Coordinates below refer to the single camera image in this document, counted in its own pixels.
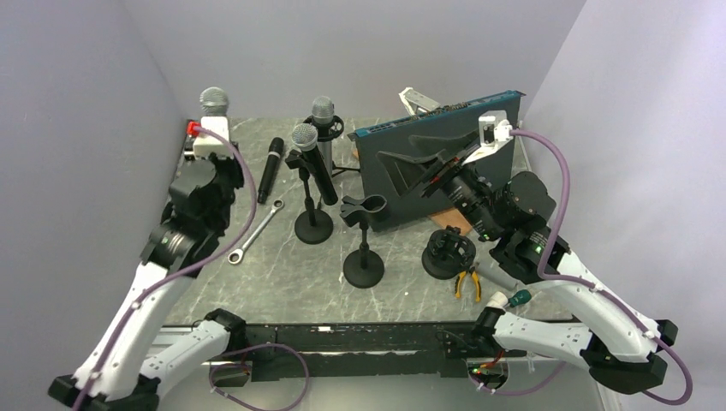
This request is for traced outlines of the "black wireless microphone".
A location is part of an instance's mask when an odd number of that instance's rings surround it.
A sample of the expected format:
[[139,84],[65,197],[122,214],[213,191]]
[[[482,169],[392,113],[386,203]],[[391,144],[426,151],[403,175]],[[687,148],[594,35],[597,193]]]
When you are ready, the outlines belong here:
[[281,137],[274,137],[268,148],[265,167],[261,176],[257,203],[263,205],[271,194],[281,157],[283,155],[284,141]]

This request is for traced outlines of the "glitter handle microphone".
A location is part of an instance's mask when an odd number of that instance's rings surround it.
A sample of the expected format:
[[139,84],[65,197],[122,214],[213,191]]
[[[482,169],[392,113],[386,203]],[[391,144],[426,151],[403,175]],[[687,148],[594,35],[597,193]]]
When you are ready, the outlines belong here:
[[221,87],[210,86],[203,90],[199,104],[203,116],[228,116],[229,96]]

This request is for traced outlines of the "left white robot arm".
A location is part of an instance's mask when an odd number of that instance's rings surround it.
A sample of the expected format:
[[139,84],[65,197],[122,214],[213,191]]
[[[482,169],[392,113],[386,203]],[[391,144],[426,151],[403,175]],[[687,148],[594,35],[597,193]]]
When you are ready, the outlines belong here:
[[51,382],[51,398],[75,410],[155,410],[201,363],[244,352],[245,321],[218,308],[186,336],[148,354],[171,308],[211,262],[229,227],[235,190],[250,180],[247,166],[233,158],[182,163],[121,307],[83,364]]

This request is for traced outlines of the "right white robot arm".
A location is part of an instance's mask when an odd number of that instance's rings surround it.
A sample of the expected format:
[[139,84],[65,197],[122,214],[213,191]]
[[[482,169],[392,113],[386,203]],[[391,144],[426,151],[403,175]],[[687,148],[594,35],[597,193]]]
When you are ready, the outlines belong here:
[[479,315],[472,344],[482,355],[521,350],[585,369],[601,385],[621,394],[651,396],[664,382],[677,326],[639,313],[602,283],[559,235],[569,198],[567,162],[550,141],[563,179],[558,200],[532,172],[489,188],[474,162],[498,152],[520,135],[501,123],[485,140],[441,140],[413,136],[429,148],[426,157],[380,152],[378,161],[405,196],[444,194],[472,225],[481,241],[493,243],[491,257],[512,278],[559,300],[576,324],[539,322],[510,313],[493,297]]

